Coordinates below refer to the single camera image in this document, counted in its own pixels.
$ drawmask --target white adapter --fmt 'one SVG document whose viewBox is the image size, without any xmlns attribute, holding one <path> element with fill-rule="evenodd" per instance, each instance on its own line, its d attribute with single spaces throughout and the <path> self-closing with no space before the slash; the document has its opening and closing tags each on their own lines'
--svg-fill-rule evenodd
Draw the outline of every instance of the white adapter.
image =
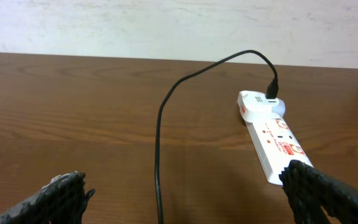
<svg viewBox="0 0 358 224">
<path fill-rule="evenodd" d="M 264 93 L 241 91 L 237 99 L 267 181 L 282 185 L 278 175 L 293 159 L 313 166 L 284 121 L 282 100 L 266 99 Z"/>
</svg>

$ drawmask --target wooden table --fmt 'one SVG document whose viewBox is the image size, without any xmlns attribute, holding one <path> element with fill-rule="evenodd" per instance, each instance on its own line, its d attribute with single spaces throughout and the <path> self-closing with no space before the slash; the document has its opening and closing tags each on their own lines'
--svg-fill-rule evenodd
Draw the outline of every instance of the wooden table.
<svg viewBox="0 0 358 224">
<path fill-rule="evenodd" d="M 209 64 L 0 54 L 0 213 L 78 170 L 96 189 L 84 223 L 156 223 L 157 110 L 177 79 Z M 358 188 L 358 70 L 277 70 L 285 119 L 314 166 Z M 266 65 L 226 63 L 177 88 L 162 119 L 167 223 L 293 222 L 236 105 L 271 79 Z"/>
</svg>

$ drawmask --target cable connector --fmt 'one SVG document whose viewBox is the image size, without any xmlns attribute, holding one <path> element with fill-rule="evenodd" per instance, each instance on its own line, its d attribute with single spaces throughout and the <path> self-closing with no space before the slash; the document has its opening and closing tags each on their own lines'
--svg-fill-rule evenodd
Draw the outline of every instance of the cable connector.
<svg viewBox="0 0 358 224">
<path fill-rule="evenodd" d="M 278 79 L 274 78 L 267 87 L 266 99 L 276 99 L 278 93 Z"/>
</svg>

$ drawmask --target white wall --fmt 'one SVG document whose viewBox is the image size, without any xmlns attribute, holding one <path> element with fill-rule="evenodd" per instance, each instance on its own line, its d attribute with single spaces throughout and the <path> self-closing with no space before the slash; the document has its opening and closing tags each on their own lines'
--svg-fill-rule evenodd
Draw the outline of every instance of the white wall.
<svg viewBox="0 0 358 224">
<path fill-rule="evenodd" d="M 358 0 L 0 0 L 0 52 L 215 61 L 245 49 L 358 68 Z"/>
</svg>

